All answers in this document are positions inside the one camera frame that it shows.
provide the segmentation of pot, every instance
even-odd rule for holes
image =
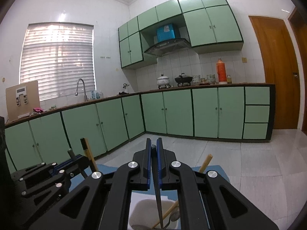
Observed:
[[[190,83],[191,84],[192,79],[193,78],[191,76],[188,76],[188,75],[185,75],[185,73],[182,73],[177,78],[175,78],[175,81],[177,83]]]
[[[169,77],[161,74],[161,76],[159,78],[157,78],[157,85],[158,86],[169,85]]]

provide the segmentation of faucet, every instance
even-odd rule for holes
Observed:
[[[77,81],[77,91],[76,91],[76,96],[78,96],[78,86],[79,86],[79,81],[82,81],[82,83],[83,83],[83,91],[84,91],[84,100],[85,101],[87,101],[87,96],[86,96],[86,93],[85,93],[85,84],[84,84],[84,81],[83,81],[83,79],[78,79],[78,81]]]

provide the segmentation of pot lid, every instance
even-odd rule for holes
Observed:
[[[164,76],[164,74],[161,74],[161,76],[159,78],[157,78],[157,79],[168,79],[168,77]]]

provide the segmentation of backsplash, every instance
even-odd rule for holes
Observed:
[[[248,59],[242,63],[242,57]],[[136,70],[139,91],[157,89],[157,78],[164,74],[169,77],[171,85],[177,86],[175,78],[179,74],[201,75],[207,78],[208,74],[215,74],[216,62],[221,58],[225,62],[226,74],[231,75],[232,83],[250,82],[264,83],[264,68],[258,43],[245,42],[242,51],[226,51],[197,54],[192,49],[172,52],[157,58],[157,64],[142,67]]]

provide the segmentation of window blinds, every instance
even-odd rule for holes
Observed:
[[[42,101],[75,94],[79,78],[84,80],[86,91],[95,90],[93,26],[30,24],[21,54],[19,83],[38,80]]]

